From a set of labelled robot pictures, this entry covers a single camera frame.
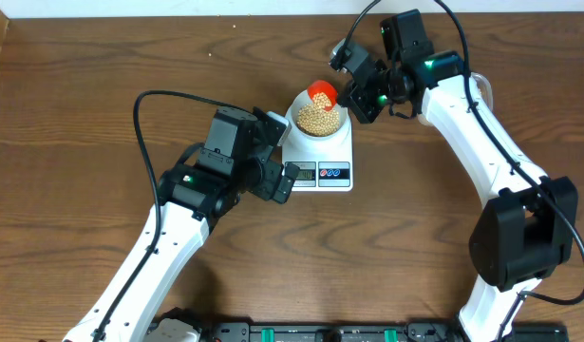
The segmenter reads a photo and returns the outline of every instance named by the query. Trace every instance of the white bowl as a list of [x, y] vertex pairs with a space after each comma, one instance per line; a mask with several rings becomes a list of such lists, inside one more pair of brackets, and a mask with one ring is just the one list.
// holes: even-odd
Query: white bowl
[[333, 109], [338, 112], [338, 130], [327, 137], [313, 137], [312, 135], [304, 133], [298, 128], [296, 122], [300, 109], [305, 105], [312, 104], [311, 97], [306, 90], [301, 92], [285, 114], [285, 118], [290, 121], [292, 130], [288, 136], [288, 141], [299, 150], [316, 150], [319, 152], [327, 152], [330, 148], [335, 148], [347, 137], [350, 132], [350, 118], [349, 111], [346, 108], [336, 104]]

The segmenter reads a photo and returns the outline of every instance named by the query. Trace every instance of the clear cup handle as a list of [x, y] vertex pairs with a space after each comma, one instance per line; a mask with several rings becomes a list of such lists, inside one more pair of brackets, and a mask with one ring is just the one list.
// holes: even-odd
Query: clear cup handle
[[478, 89], [480, 90], [481, 97], [490, 108], [491, 112], [494, 112], [494, 95], [492, 94], [492, 86], [485, 76], [477, 73], [471, 72], [471, 76], [478, 84]]

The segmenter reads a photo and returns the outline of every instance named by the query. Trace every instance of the green strip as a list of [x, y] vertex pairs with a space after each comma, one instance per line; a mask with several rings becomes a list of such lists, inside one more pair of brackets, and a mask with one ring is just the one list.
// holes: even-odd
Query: green strip
[[274, 330], [262, 329], [262, 342], [274, 342]]
[[397, 342], [397, 331], [394, 329], [385, 330], [385, 342]]

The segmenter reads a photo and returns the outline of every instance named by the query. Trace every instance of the cereal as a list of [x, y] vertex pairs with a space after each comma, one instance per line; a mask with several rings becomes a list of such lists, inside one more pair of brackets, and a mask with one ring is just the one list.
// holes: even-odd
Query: cereal
[[325, 110], [331, 106], [331, 101], [325, 93], [318, 93], [312, 98], [312, 104], [300, 109], [297, 125], [307, 134], [314, 137], [327, 137], [339, 128], [339, 113], [336, 110]]

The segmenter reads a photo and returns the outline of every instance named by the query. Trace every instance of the green light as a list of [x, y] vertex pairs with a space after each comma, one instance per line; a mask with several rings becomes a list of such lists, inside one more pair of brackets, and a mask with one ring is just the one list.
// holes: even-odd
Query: green light
[[378, 105], [380, 105], [380, 106], [385, 106], [387, 101], [388, 101], [388, 98], [386, 97], [386, 95], [380, 95], [378, 97]]

